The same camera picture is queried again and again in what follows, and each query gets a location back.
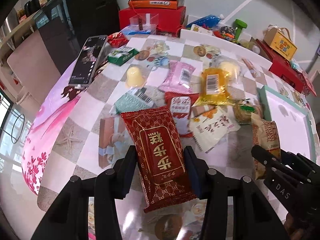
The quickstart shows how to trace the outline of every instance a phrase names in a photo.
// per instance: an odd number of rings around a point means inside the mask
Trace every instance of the yellow gift box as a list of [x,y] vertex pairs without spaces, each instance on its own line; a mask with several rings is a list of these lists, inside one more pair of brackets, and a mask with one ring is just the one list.
[[[283,30],[286,30],[289,39],[284,36]],[[264,36],[263,40],[270,48],[278,52],[286,60],[290,61],[297,51],[297,47],[290,39],[290,33],[287,28],[273,27]]]

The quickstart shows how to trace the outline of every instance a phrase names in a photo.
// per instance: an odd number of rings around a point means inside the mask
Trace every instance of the screw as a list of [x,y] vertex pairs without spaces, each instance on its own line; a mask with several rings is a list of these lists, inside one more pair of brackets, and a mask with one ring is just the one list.
[[244,176],[244,177],[242,178],[242,180],[243,180],[244,182],[246,182],[246,183],[251,182],[251,178],[250,178],[249,176]]
[[71,182],[76,182],[78,179],[79,179],[79,177],[76,176],[76,175],[73,175],[73,176],[70,177],[70,181]]
[[115,173],[115,170],[114,170],[114,169],[107,169],[107,170],[105,171],[105,173],[106,173],[107,175],[112,175],[112,174]]
[[209,175],[216,175],[217,174],[217,171],[215,169],[208,169],[207,173]]

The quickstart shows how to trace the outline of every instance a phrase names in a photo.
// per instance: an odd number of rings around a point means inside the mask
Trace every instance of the das logo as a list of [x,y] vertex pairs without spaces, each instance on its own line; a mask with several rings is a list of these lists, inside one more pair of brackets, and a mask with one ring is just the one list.
[[280,184],[278,184],[278,185],[276,186],[276,190],[279,190],[280,193],[281,193],[282,195],[284,195],[284,198],[286,198],[286,199],[289,198],[290,193],[285,193],[284,188],[281,189],[281,185],[280,185]]

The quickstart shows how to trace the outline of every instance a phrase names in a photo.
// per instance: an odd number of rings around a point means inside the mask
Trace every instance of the green dumbbell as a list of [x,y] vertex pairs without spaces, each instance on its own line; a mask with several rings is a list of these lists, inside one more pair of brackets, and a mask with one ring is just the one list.
[[234,26],[236,28],[235,40],[237,41],[242,29],[246,29],[248,27],[248,25],[245,22],[243,22],[239,19],[236,19],[234,22]]

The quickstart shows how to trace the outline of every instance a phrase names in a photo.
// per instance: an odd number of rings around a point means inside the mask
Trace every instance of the teal snack package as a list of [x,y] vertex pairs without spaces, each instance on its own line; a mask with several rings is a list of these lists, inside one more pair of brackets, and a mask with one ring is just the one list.
[[122,95],[115,102],[116,114],[152,108],[154,102],[150,97],[144,94],[144,91],[144,88],[132,88]]

